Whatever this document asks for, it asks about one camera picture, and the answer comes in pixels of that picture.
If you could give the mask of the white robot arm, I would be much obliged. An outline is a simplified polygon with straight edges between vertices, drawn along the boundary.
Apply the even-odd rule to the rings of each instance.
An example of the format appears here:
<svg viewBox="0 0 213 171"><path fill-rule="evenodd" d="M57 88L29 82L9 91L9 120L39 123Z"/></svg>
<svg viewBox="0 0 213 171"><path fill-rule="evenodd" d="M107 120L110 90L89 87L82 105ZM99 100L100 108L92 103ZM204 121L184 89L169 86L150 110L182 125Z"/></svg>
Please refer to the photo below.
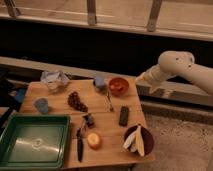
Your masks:
<svg viewBox="0 0 213 171"><path fill-rule="evenodd" d="M135 82L148 83L153 93L164 81L176 76L213 96L213 68L196 64L194 55L186 51L163 52L158 58L158 64L141 73Z"/></svg>

